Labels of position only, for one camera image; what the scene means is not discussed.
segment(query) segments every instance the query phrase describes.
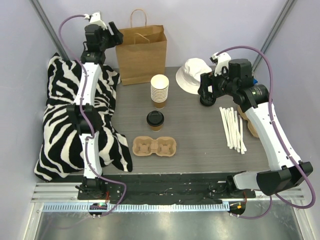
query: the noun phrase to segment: gray table surface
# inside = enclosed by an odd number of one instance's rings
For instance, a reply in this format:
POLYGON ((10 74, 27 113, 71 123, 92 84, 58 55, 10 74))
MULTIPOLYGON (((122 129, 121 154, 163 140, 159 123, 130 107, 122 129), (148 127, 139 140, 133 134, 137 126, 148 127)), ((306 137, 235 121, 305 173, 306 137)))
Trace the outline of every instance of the gray table surface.
MULTIPOLYGON (((117 86, 116 108, 112 117, 114 128, 126 135, 131 152, 132 174, 154 173, 209 173, 267 170, 268 160, 259 139, 251 136, 247 122, 243 126, 243 141, 247 152, 243 155, 227 147, 226 136, 219 107, 236 108, 230 96, 217 99, 211 107, 202 106, 199 95, 182 90, 176 82, 178 67, 167 67, 169 78, 163 128, 154 132, 146 122, 147 114, 154 108, 150 83, 117 86), (177 150, 172 157, 136 156, 132 152, 137 136, 173 137, 177 150)), ((104 174, 123 174, 112 164, 105 167, 104 174)))

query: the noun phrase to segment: metal frame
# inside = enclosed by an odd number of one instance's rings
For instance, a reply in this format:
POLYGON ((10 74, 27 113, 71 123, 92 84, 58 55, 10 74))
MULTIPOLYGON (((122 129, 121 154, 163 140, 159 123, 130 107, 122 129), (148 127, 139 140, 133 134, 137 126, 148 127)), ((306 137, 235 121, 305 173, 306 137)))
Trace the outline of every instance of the metal frame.
MULTIPOLYGON (((44 182, 37 183, 34 188, 34 193, 31 198, 32 203, 81 203, 81 202, 97 202, 97 200, 78 200, 78 189, 76 186, 80 185, 80 182, 44 182)), ((255 191, 256 198, 248 198, 247 201, 269 201, 269 196, 264 195, 261 191, 255 191)), ((301 188, 291 188, 280 194, 286 200, 302 201, 304 195, 301 188)), ((277 201, 279 198, 273 196, 273 200, 277 201)), ((243 198, 223 198, 225 202, 241 202, 243 198)))
MULTIPOLYGON (((83 206, 83 211, 88 211, 90 203, 96 203, 97 200, 78 200, 78 190, 75 188, 80 182, 69 183, 37 183, 34 189, 34 193, 31 199, 33 208, 30 211, 29 222, 25 231, 24 240, 34 240, 37 234, 37 230, 41 224, 41 216, 44 212, 65 212, 65 208, 76 209, 75 206, 83 206)), ((291 200, 294 204, 302 205, 302 201, 305 200, 303 192, 300 188, 291 188, 281 193, 286 200, 291 200)), ((211 205, 177 205, 178 208, 170 206, 153 206, 153 205, 136 205, 125 206, 123 205, 118 212, 194 212, 194 211, 226 211, 229 206, 228 201, 241 202, 243 198, 224 198, 221 208, 219 204, 211 205)), ((248 198, 248 201, 269 201, 269 197, 264 195, 261 191, 256 191, 256 198, 248 198)), ((273 197, 274 201, 279 201, 279 198, 273 197)), ((294 210, 297 221, 300 226, 303 238, 305 240, 314 240, 315 236, 311 230, 307 215, 303 209, 294 210)))
POLYGON ((34 240, 37 234, 37 230, 40 224, 40 218, 42 214, 44 204, 41 202, 33 203, 33 207, 30 211, 30 217, 25 229, 24 240, 34 240))
POLYGON ((37 15, 40 18, 40 21, 42 22, 44 28, 46 29, 46 31, 48 32, 51 40, 53 41, 56 49, 58 50, 60 56, 64 59, 64 60, 70 60, 68 57, 68 54, 65 50, 65 48, 63 47, 63 45, 61 44, 54 28, 52 27, 44 9, 42 8, 41 4, 39 3, 38 0, 30 0, 31 5, 33 6, 35 12, 37 13, 37 15))
MULTIPOLYGON (((275 20, 268 36, 266 37, 262 47, 261 47, 261 52, 266 53, 272 42, 275 40, 277 33, 283 26, 283 23, 285 22, 286 18, 288 17, 290 11, 294 7, 295 3, 297 0, 287 0, 286 3, 284 4, 279 16, 275 20)), ((252 65, 252 71, 255 72, 262 60, 261 55, 258 55, 256 59, 254 60, 254 63, 252 65)))

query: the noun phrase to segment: white wall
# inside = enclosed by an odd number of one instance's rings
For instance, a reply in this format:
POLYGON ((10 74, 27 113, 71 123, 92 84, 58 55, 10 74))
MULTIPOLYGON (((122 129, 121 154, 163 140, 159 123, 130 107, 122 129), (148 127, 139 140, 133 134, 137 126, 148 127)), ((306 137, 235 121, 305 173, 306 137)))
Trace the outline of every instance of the white wall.
POLYGON ((25 228, 37 181, 47 64, 56 49, 28 0, 0 3, 0 239, 25 228))
MULTIPOLYGON (((164 25, 167 36, 166 65, 181 66, 189 58, 209 57, 235 45, 260 48, 266 39, 285 0, 40 0, 53 27, 76 14, 101 11, 102 19, 121 28, 130 27, 130 14, 143 8, 148 24, 164 25)), ((135 13, 134 26, 142 26, 142 13, 135 13)), ((66 43, 78 56, 83 51, 84 26, 87 22, 74 19, 63 31, 66 43)), ((248 51, 235 51, 234 57, 255 59, 248 51)), ((106 63, 117 67, 115 49, 107 51, 106 63)))
MULTIPOLYGON (((267 51, 274 73, 274 103, 279 121, 295 151, 310 161, 310 179, 317 201, 308 211, 319 235, 320 212, 320 1, 297 1, 275 41, 267 51)), ((267 67, 256 72, 260 83, 269 85, 267 67)))

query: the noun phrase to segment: zebra print pillow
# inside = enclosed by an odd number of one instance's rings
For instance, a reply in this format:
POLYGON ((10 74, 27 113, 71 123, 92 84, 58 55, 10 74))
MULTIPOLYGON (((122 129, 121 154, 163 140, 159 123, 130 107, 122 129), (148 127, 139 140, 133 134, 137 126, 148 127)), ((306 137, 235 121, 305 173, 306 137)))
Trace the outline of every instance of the zebra print pillow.
MULTIPOLYGON (((43 115, 43 143, 34 168, 37 177, 45 181, 65 178, 84 168, 84 153, 77 131, 68 118, 66 107, 74 102, 81 79, 81 66, 75 61, 63 61, 56 53, 48 64, 47 101, 43 115)), ((94 107, 103 125, 99 133, 100 163, 112 163, 125 172, 132 171, 127 139, 112 126, 116 108, 116 87, 120 75, 110 66, 103 66, 96 86, 94 107)))

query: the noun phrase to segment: black cup lid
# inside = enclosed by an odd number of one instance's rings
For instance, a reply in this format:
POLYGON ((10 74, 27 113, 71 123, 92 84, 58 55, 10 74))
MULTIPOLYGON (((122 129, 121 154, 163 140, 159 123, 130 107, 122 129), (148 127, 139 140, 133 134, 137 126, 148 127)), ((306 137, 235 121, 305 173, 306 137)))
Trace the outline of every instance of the black cup lid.
POLYGON ((159 111, 152 111, 146 116, 146 122, 152 127, 158 127, 165 121, 164 115, 159 111))

